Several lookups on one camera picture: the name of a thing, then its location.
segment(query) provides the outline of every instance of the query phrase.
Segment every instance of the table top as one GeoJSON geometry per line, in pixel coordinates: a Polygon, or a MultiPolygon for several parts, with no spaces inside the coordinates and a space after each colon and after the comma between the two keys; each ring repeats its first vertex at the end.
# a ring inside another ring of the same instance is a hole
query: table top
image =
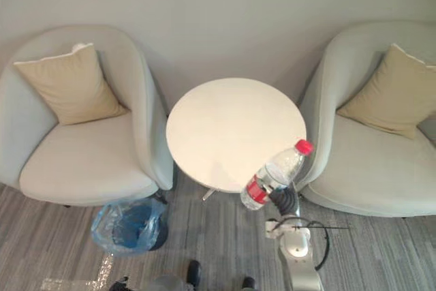
{"type": "Polygon", "coordinates": [[[277,89],[223,78],[186,93],[172,109],[166,137],[189,177],[223,192],[240,192],[262,165],[306,138],[295,104],[277,89]]]}

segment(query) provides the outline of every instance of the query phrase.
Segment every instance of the clear plastic bag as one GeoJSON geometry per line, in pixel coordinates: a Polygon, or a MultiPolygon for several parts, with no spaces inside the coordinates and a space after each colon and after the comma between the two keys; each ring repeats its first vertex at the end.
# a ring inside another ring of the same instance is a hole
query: clear plastic bag
{"type": "Polygon", "coordinates": [[[93,240],[114,256],[143,254],[162,246],[168,227],[167,205],[152,198],[120,200],[105,205],[91,227],[93,240]]]}

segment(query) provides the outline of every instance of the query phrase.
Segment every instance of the water bottle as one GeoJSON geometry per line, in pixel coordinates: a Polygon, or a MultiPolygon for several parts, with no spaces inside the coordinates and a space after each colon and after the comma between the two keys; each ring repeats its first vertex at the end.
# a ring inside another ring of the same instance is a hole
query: water bottle
{"type": "Polygon", "coordinates": [[[262,208],[268,195],[275,189],[283,189],[294,182],[302,168],[305,156],[313,150],[309,141],[299,140],[295,147],[286,149],[269,160],[251,178],[240,193],[243,204],[252,211],[262,208]]]}

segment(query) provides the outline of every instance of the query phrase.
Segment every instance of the armchair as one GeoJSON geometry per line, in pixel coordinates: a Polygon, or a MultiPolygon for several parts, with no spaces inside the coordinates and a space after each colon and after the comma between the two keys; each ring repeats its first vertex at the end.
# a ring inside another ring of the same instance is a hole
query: armchair
{"type": "Polygon", "coordinates": [[[16,51],[0,77],[0,182],[38,200],[93,206],[172,187],[166,114],[142,53],[123,32],[76,25],[44,32],[16,51]],[[123,116],[60,126],[13,62],[95,45],[123,116]]]}
{"type": "MultiPolygon", "coordinates": [[[[365,85],[392,43],[436,63],[436,25],[374,22],[351,27],[328,45],[300,106],[315,153],[297,190],[309,200],[360,215],[436,214],[436,148],[336,115],[365,85]]],[[[435,129],[427,121],[421,129],[435,129]]]]}

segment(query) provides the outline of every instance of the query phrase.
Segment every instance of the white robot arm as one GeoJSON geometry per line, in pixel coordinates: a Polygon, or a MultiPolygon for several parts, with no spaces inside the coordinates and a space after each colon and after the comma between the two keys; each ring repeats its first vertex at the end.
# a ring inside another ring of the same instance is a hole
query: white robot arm
{"type": "Polygon", "coordinates": [[[300,217],[298,195],[294,188],[273,192],[269,198],[282,215],[281,221],[266,222],[266,237],[279,240],[279,258],[283,264],[285,286],[289,291],[324,291],[317,273],[330,249],[327,229],[317,221],[300,217]],[[313,262],[310,227],[319,225],[326,233],[326,251],[320,264],[313,262]]]}

